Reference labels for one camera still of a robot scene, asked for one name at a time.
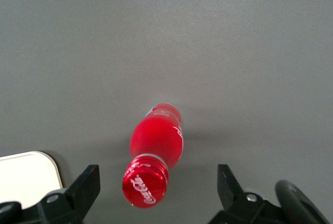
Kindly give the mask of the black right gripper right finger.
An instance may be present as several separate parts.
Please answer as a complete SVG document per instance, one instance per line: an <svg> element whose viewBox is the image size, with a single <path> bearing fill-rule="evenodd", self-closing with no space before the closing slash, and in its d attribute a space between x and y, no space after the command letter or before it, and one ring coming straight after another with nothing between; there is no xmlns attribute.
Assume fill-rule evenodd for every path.
<svg viewBox="0 0 333 224"><path fill-rule="evenodd" d="M287 223L280 207L244 191L227 164L217 167L217 193L223 209L209 223Z"/></svg>

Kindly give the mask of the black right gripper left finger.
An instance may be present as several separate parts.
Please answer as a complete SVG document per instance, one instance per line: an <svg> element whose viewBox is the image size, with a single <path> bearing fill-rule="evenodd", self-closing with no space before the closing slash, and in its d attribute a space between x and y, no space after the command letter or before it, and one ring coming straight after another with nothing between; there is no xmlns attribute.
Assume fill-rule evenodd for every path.
<svg viewBox="0 0 333 224"><path fill-rule="evenodd" d="M47 193L29 208L1 203L1 223L83 223L99 192L99 166L89 165L68 188Z"/></svg>

